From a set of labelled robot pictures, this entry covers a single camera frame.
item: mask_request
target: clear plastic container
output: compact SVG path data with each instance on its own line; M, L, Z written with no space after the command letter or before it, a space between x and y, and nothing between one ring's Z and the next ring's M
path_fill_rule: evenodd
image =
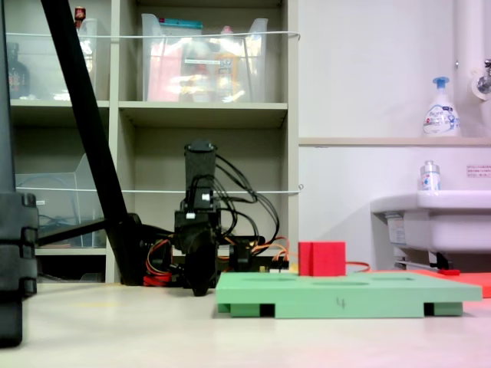
M109 98L110 40L97 19L85 19L78 33L98 100ZM7 35L11 98L70 100L60 62L49 37Z
M18 174L15 176L19 192L29 192L36 196L39 211L39 234L83 224L103 218L101 204L91 168L84 155L75 172ZM34 190L22 188L49 189L89 189L88 192L73 190ZM93 232L76 238L49 245L49 248L104 248L104 231Z
M143 100L265 102L266 36L251 34L165 38L154 15L143 14ZM250 32L266 31L256 19Z

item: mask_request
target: faucet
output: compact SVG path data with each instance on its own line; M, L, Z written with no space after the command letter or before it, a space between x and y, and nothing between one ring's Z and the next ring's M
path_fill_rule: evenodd
M481 94L489 94L491 93L491 59L484 61L484 67L486 68L486 76L477 81L477 89Z

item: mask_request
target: soap dispenser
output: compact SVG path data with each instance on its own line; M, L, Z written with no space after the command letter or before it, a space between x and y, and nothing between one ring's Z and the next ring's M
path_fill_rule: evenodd
M437 85L437 96L423 124L423 136L460 136L460 119L455 106L445 91L447 77L433 79Z

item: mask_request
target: white bottle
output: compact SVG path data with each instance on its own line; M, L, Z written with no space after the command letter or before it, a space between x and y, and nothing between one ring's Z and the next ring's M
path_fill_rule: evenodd
M421 190L441 190L440 167L433 161L425 161L421 166Z
M437 85L437 97L430 106L423 124L423 136L460 136L460 119L455 106L445 93L447 77L433 79Z

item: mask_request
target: blue pump cap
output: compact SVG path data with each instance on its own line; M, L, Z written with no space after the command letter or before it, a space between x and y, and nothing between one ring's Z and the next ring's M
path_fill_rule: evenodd
M445 89L445 84L447 84L448 82L450 82L450 79L448 79L447 77L438 77L433 79L433 83L437 85L438 89Z

